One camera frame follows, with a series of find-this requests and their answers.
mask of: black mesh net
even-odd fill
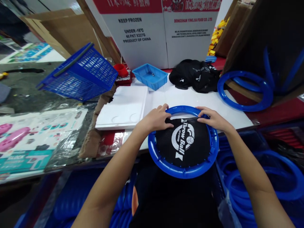
[[[177,167],[186,168],[203,163],[210,153],[209,133],[206,124],[197,117],[166,119],[173,128],[157,131],[156,146],[165,160]]]

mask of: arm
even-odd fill
[[[85,200],[72,228],[109,227],[117,199],[131,173],[139,148],[149,133],[173,127],[165,123],[171,114],[167,104],[153,109],[141,120],[127,141],[102,171]]]
[[[263,167],[234,127],[216,111],[206,107],[196,108],[202,110],[199,117],[203,114],[210,116],[210,119],[199,118],[199,122],[208,124],[226,134],[237,168],[248,191],[258,227],[294,227],[279,202]]]

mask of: basket handle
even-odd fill
[[[58,71],[57,73],[55,73],[53,75],[53,77],[58,77],[60,74],[62,74],[64,71],[66,71],[67,69],[69,69],[75,62],[77,62],[83,55],[84,53],[86,53],[94,44],[92,42],[90,42],[90,44],[73,60],[71,61],[69,64],[67,64],[64,68],[62,68],[60,71]]]
[[[40,89],[42,89],[42,87],[44,87],[44,86],[45,86],[45,84],[44,84],[44,83],[41,83],[39,86],[37,86],[37,89],[40,90]]]

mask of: white table surface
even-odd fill
[[[146,86],[136,78],[133,78],[131,86]],[[225,90],[225,93],[229,99],[236,102],[233,96]],[[167,103],[169,107],[174,107],[178,105],[187,106],[205,106],[210,109],[217,111],[222,117],[224,117],[229,123],[231,123],[235,129],[241,129],[245,127],[253,126],[251,120],[246,116],[243,111],[236,110],[229,105],[227,105],[219,96],[217,92],[210,93],[197,93],[192,87],[187,90],[177,89],[169,81],[159,88],[157,91],[149,88],[149,94],[147,96],[144,116],[146,116],[153,108],[157,108],[159,105]],[[176,118],[190,118],[193,117],[190,114],[179,114],[174,115],[171,119]],[[126,130],[123,138],[123,143],[128,139],[132,130]],[[145,139],[140,150],[148,149],[148,138]]]

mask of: white foam board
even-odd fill
[[[133,129],[144,116],[148,88],[120,86],[113,101],[101,109],[95,128],[98,130]]]

